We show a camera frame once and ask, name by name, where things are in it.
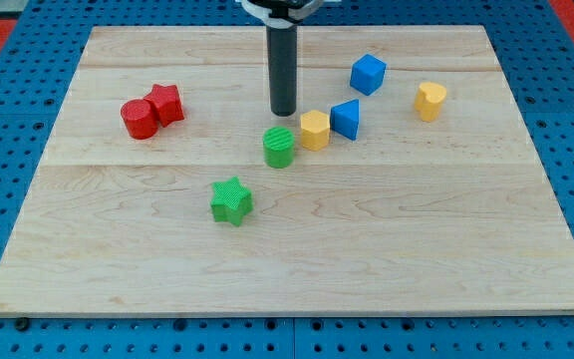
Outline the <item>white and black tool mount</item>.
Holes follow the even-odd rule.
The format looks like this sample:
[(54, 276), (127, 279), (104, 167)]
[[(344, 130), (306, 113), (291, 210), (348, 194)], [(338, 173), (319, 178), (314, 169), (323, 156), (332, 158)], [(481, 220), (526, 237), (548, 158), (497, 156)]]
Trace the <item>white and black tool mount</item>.
[(315, 13), (324, 0), (241, 0), (242, 8), (270, 28), (291, 28)]

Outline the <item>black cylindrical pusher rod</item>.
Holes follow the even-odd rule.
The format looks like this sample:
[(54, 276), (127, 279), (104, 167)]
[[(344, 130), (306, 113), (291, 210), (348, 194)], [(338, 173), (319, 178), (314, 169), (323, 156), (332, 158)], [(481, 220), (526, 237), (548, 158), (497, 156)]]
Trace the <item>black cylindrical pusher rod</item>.
[(270, 109), (279, 117), (296, 111), (297, 26), (266, 28)]

